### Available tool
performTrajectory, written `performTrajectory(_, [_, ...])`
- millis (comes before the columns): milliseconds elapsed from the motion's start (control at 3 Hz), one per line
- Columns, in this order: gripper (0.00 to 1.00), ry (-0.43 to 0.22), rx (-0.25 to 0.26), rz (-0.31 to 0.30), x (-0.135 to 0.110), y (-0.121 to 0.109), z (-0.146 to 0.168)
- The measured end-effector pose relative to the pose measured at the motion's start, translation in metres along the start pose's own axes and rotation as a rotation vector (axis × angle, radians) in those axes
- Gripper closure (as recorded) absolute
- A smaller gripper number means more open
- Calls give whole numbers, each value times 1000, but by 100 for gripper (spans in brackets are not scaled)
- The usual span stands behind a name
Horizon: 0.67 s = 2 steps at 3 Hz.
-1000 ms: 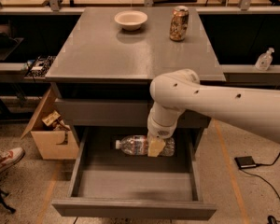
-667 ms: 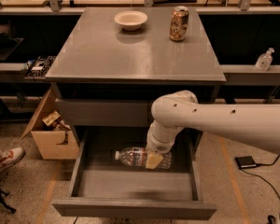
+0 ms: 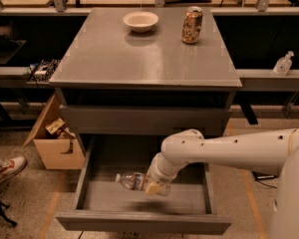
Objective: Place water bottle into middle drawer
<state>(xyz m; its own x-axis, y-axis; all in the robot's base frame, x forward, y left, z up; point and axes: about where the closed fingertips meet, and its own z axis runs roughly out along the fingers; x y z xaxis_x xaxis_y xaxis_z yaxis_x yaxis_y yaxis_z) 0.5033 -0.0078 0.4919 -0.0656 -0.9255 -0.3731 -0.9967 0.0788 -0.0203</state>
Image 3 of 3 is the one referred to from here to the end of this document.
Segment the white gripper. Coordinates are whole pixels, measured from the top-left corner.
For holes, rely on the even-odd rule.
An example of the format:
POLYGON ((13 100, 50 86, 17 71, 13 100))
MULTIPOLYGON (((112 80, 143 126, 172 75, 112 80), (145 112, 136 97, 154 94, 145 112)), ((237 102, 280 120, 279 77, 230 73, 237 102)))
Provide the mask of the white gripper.
POLYGON ((158 153, 151 161, 148 175, 150 180, 146 186, 146 195, 159 194, 163 186, 162 184, 172 183, 178 174, 178 168, 171 161, 166 159, 161 153, 158 153))

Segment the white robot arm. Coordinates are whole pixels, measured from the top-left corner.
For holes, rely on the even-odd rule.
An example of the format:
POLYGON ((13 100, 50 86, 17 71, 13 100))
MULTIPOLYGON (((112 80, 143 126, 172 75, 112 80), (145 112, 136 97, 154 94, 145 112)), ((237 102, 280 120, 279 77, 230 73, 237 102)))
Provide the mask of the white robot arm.
POLYGON ((204 138, 196 129, 168 136, 149 170, 154 195, 192 163, 205 162, 278 177, 269 239, 299 239, 299 128, 204 138))

